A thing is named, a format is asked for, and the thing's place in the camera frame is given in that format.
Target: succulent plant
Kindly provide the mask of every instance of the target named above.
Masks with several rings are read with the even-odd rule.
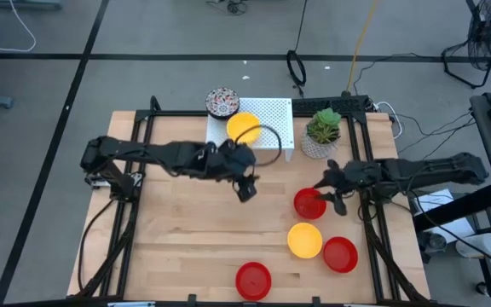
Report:
[[[308,123],[307,133],[318,144],[330,144],[340,137],[341,116],[331,108],[318,111]]]

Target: floor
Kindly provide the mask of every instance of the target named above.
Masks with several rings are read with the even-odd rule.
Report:
[[[63,10],[58,12],[20,11],[38,41],[33,53],[44,59],[0,56],[0,96],[14,98],[14,108],[0,109],[0,277],[56,124],[62,110],[68,112],[66,106],[71,109],[7,303],[65,296],[90,199],[78,162],[86,142],[106,132],[112,111],[146,108],[151,95],[158,97],[163,109],[200,110],[206,93],[218,86],[228,86],[240,96],[297,97],[281,58],[243,59],[254,59],[248,55],[283,55],[293,48],[302,0],[251,0],[242,16],[226,15],[203,0],[110,0],[93,55],[237,56],[226,61],[207,56],[195,56],[198,61],[183,56],[170,61],[156,56],[151,61],[89,60],[84,70],[80,69],[81,54],[106,0],[62,3]],[[304,62],[306,97],[338,96],[344,90],[349,56],[371,3],[308,3],[297,52],[347,56]],[[445,47],[465,39],[470,16],[465,0],[385,0],[378,4],[361,55],[414,52],[439,56]],[[26,48],[30,42],[14,15],[0,9],[0,46]],[[370,64],[359,62],[355,75]],[[466,78],[482,78],[482,72],[469,63],[454,63],[452,69]],[[75,93],[70,84],[78,78],[82,82]],[[434,130],[465,113],[470,96],[491,92],[491,75],[486,86],[471,90],[445,75],[439,62],[380,62],[363,73],[358,91],[415,117],[424,130]],[[421,137],[412,121],[403,119],[403,124],[402,136],[396,140],[398,149]],[[421,159],[444,137],[430,137],[400,157]],[[475,126],[459,131],[431,157],[463,151],[480,156],[488,165]],[[477,188],[450,187],[457,192]],[[491,298],[476,294],[472,287],[482,279],[477,261],[448,252],[434,258],[425,271],[434,299],[448,304],[491,305]]]

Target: yellow bowl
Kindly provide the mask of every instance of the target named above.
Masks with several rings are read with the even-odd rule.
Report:
[[[321,251],[321,232],[310,223],[298,223],[287,234],[287,245],[299,258],[313,258]]]
[[[259,125],[259,118],[248,112],[236,113],[227,122],[227,134],[233,141],[240,136],[244,131],[253,126]],[[261,135],[261,128],[253,129],[245,133],[240,139],[240,143],[252,145]]]

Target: wooden tabletop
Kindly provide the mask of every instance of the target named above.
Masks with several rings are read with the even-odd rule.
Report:
[[[129,140],[134,112],[115,112],[108,135]],[[305,222],[294,211],[292,200],[301,188],[311,187],[326,169],[325,159],[310,159],[300,149],[303,129],[309,119],[293,119],[295,152],[286,163],[257,168],[258,194],[239,203],[227,182],[173,178],[156,165],[147,166],[127,286],[129,300],[187,300],[190,293],[199,301],[242,301],[234,287],[238,268],[247,262],[264,264],[272,275],[272,288],[265,302],[308,303],[313,296],[323,303],[375,303],[372,275],[363,224],[357,217],[359,197],[345,200],[348,215],[341,217],[331,206],[311,223],[327,241],[343,236],[354,242],[359,262],[348,274],[331,271],[319,254],[312,259],[295,257],[287,247],[287,232]],[[387,114],[369,113],[368,129],[374,158],[396,157],[391,122]],[[157,117],[151,143],[205,140],[206,117]],[[347,123],[340,125],[341,138],[333,158],[340,164],[352,160]],[[362,159],[361,129],[356,126]],[[257,161],[274,157],[275,151],[256,152]],[[87,223],[108,201],[108,188],[95,191]],[[395,202],[408,206],[406,199]],[[113,205],[93,225],[84,248],[83,281],[99,268],[107,255],[112,231]],[[429,297],[424,267],[410,213],[392,204],[384,206],[393,256],[418,291]],[[385,266],[378,257],[384,296],[390,298]],[[111,289],[116,289],[120,261],[114,265]],[[77,264],[68,292],[78,291]]]

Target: potted succulent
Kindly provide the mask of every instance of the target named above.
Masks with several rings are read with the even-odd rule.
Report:
[[[341,116],[331,108],[318,111],[306,125],[303,133],[303,152],[314,159],[326,158],[340,138]]]

